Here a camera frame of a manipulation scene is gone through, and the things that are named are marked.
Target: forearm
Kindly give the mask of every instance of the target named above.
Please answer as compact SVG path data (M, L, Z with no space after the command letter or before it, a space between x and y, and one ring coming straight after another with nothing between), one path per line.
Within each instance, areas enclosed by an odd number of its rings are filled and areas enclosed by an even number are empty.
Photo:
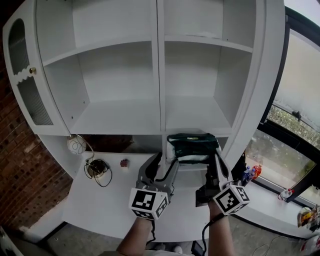
M150 220L136 218L116 251L125 256L141 256L145 251L151 228L152 223Z
M219 207L211 202L210 220L221 213ZM235 256L235 249L228 217L225 216L209 227L208 256Z

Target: cabinet door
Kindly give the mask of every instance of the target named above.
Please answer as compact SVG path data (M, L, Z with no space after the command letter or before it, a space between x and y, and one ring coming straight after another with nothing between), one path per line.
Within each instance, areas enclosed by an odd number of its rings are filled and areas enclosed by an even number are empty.
M3 51L10 83L35 134L69 135L50 92L39 53L36 0L26 0L3 27Z

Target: window frame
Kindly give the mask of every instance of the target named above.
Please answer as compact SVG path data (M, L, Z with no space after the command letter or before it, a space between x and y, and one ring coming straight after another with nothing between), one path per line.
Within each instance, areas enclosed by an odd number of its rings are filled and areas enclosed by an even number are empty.
M290 30L293 30L301 34L302 36L306 37L307 39L309 39L310 41L312 41L320 47L320 27L318 25L316 25L305 16L288 7L285 7L285 14L285 34L279 71L275 80L271 97L269 99L269 102L257 129L283 142L284 144L295 149L296 151L298 151L299 153L303 154L304 156L316 163L315 167L312 170L310 170L308 174L306 174L299 182L297 182L292 187L292 189L294 189L294 194L292 194L292 196L290 196L286 200L287 203L294 202L301 206L313 208L316 204L300 197L300 194L307 190L310 186L314 185L314 183L320 188L320 181L318 183L315 182L320 179L320 150L308 143L307 141L305 141L303 138L294 134L293 132L267 119L268 113L273 105L284 72L286 58L288 54ZM284 190L283 187L263 177L258 177L253 182L276 194L280 194Z

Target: door knob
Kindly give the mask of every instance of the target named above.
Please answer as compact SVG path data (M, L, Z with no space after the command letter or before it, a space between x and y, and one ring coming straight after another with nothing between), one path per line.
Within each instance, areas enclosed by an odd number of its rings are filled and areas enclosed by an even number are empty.
M30 72L30 74L35 73L35 72L36 72L36 68L35 68L35 67L30 68L30 69L29 69L29 72Z

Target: floor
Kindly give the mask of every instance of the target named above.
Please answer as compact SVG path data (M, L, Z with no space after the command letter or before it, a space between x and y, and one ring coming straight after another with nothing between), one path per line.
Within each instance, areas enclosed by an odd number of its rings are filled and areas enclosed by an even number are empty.
M229 217L233 243L238 256L252 256L262 245L270 245L267 256L298 256L303 241L279 237L278 234ZM56 256L99 256L114 251L121 239L93 233L67 224L47 240L47 246ZM191 254L190 242L179 243L184 254ZM268 246L256 250L254 256L265 256Z

